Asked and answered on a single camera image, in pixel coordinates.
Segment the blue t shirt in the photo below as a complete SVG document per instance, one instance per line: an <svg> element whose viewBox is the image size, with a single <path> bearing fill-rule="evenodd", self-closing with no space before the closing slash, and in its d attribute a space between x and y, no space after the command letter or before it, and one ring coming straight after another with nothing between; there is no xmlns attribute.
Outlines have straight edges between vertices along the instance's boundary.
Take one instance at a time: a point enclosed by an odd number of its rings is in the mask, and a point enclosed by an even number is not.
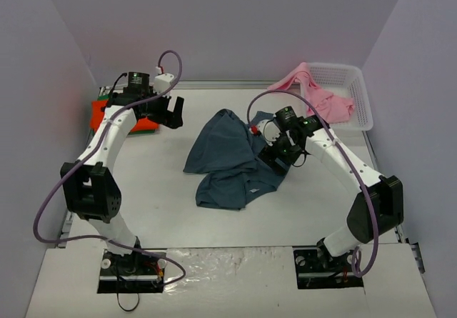
<svg viewBox="0 0 457 318"><path fill-rule="evenodd" d="M258 154L266 146L233 111L221 109L204 125L184 166L186 174L203 174L196 205L242 210L253 200L276 191L284 175L276 174Z"/></svg>

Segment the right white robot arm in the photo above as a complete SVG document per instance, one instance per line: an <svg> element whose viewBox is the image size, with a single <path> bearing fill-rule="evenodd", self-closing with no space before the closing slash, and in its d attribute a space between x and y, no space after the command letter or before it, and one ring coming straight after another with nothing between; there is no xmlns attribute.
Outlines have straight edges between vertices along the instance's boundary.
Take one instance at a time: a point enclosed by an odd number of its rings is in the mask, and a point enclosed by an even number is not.
<svg viewBox="0 0 457 318"><path fill-rule="evenodd" d="M335 269L343 254L373 241L404 221L403 184L398 177L385 177L358 158L317 116L296 116L292 107L277 111L251 131L266 140L259 158L276 174L284 175L300 158L319 160L346 188L353 204L346 223L325 237L316 253L318 265Z"/></svg>

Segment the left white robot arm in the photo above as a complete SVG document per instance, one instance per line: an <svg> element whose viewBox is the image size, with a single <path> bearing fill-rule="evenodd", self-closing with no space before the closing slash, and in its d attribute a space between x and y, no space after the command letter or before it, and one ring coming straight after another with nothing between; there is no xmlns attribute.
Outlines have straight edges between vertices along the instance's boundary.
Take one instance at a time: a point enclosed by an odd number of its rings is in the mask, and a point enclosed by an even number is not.
<svg viewBox="0 0 457 318"><path fill-rule="evenodd" d="M108 252L119 256L118 265L128 274L141 270L144 256L134 250L141 246L139 239L120 213L122 194L113 176L116 158L139 120L170 129L183 124L184 99L177 98L174 109L168 109L171 98L166 91L176 84L176 77L161 67L157 71L153 81L148 74L129 72L122 91L109 92L101 123L86 150L76 162L61 167L68 210L105 238Z"/></svg>

